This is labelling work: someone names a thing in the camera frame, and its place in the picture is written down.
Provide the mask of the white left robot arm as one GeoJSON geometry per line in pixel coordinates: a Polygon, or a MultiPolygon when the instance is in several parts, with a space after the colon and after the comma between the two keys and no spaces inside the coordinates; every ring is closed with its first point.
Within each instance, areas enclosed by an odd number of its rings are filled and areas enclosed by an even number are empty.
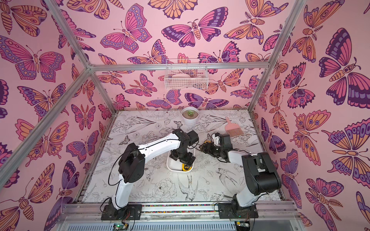
{"type": "Polygon", "coordinates": [[[189,148],[198,141],[199,137],[195,131],[186,133],[182,129],[176,129],[169,135],[147,144],[128,144],[118,159],[119,181],[116,193],[111,198],[113,207],[119,210],[128,205],[133,185],[144,175],[148,161],[164,153],[170,153],[170,159],[191,167],[196,157],[189,148]]]}

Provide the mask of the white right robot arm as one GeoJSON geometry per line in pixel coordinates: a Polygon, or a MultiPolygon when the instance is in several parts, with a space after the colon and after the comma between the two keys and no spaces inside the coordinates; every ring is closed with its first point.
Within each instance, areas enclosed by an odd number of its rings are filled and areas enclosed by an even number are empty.
{"type": "Polygon", "coordinates": [[[281,188],[281,179],[269,154],[252,154],[236,149],[228,134],[214,134],[210,141],[200,146],[200,151],[226,163],[243,167],[246,186],[233,196],[231,206],[234,210],[250,209],[260,196],[281,188]]]}

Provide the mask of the white storage box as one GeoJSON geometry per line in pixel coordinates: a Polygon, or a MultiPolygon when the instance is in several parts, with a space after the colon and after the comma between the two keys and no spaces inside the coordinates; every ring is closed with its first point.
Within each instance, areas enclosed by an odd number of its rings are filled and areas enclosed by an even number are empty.
{"type": "Polygon", "coordinates": [[[170,158],[170,153],[171,153],[171,151],[168,152],[167,162],[166,162],[166,167],[169,171],[172,171],[172,172],[175,172],[175,173],[181,173],[181,174],[188,174],[192,171],[191,170],[191,171],[188,171],[188,172],[183,172],[182,171],[182,163],[179,160],[175,161],[175,160],[171,159],[170,158]]]}

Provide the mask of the pink hand brush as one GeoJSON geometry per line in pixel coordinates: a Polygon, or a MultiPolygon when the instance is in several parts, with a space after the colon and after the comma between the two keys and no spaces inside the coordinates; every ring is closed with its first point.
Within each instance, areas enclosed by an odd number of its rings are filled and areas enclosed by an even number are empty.
{"type": "Polygon", "coordinates": [[[241,129],[240,125],[231,122],[231,120],[226,117],[227,124],[225,125],[225,131],[230,137],[238,137],[244,135],[243,130],[241,129]]]}

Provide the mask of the white plant pot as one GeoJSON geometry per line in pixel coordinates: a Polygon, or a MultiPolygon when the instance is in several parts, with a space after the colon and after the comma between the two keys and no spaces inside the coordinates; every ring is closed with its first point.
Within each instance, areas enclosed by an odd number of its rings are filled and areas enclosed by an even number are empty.
{"type": "Polygon", "coordinates": [[[188,127],[196,125],[199,118],[199,111],[194,107],[186,107],[181,112],[184,124],[188,127]]]}

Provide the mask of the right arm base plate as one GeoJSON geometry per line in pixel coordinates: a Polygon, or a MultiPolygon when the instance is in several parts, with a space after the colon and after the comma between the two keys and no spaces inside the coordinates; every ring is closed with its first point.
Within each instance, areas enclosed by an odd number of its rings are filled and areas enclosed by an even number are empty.
{"type": "Polygon", "coordinates": [[[217,211],[221,219],[249,219],[258,218],[258,212],[254,205],[250,207],[240,207],[234,202],[218,203],[217,211]]]}

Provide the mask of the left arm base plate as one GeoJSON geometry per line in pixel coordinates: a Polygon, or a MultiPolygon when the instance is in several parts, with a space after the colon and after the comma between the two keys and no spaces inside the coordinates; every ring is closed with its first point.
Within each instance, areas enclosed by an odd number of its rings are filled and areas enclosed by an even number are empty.
{"type": "Polygon", "coordinates": [[[132,204],[121,209],[115,209],[112,204],[108,204],[104,207],[101,220],[140,220],[142,207],[141,204],[132,204]]]}

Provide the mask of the aluminium cage frame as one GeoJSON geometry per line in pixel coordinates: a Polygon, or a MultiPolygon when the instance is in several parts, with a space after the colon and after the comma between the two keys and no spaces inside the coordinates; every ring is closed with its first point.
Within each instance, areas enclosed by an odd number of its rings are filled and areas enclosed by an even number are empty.
{"type": "Polygon", "coordinates": [[[70,32],[87,60],[80,61],[50,8],[41,1],[1,1],[1,39],[15,43],[18,59],[1,59],[1,163],[51,111],[84,71],[104,65],[98,83],[87,78],[54,123],[40,137],[1,190],[1,230],[48,231],[56,227],[53,211],[62,192],[62,173],[72,162],[78,184],[74,198],[92,168],[98,146],[116,110],[137,110],[128,117],[118,143],[145,142],[167,135],[182,125],[178,113],[188,102],[173,97],[164,76],[171,70],[195,76],[193,65],[211,67],[199,53],[215,56],[210,78],[224,78],[232,64],[245,62],[248,52],[270,55],[265,40],[230,39],[225,34],[258,21],[265,37],[285,23],[294,1],[264,1],[276,12],[259,17],[245,1],[189,1],[173,13],[171,1],[57,1],[70,32]]]}

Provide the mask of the aluminium front rail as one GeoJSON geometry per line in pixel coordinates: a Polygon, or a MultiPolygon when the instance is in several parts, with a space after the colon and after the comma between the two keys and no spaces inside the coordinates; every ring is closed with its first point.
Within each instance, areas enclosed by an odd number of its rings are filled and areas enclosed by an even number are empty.
{"type": "Polygon", "coordinates": [[[260,201],[250,215],[235,215],[227,203],[131,203],[131,214],[102,220],[103,206],[65,207],[57,231],[304,231],[292,202],[260,201]]]}

